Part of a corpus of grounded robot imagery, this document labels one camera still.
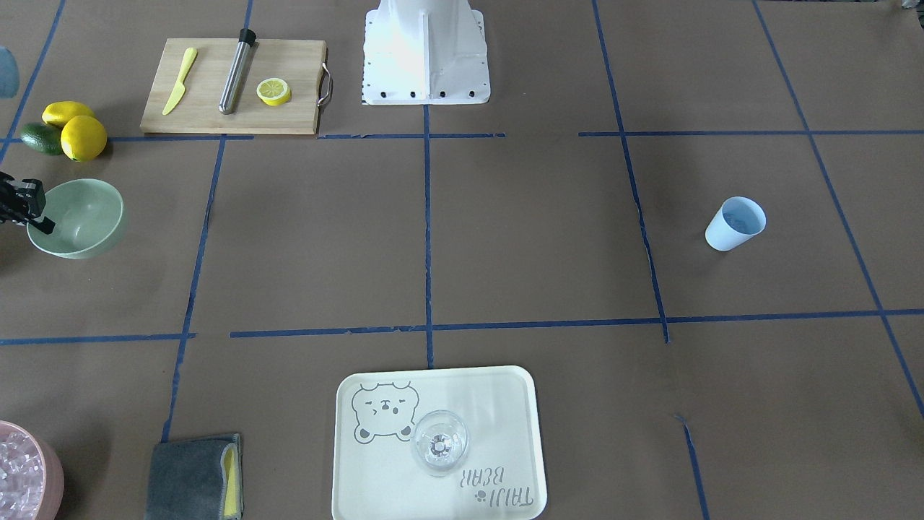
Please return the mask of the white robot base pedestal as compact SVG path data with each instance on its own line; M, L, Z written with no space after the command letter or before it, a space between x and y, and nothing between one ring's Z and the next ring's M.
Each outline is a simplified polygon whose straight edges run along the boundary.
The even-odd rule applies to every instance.
M485 22L468 1L380 1L364 22L364 105L491 99Z

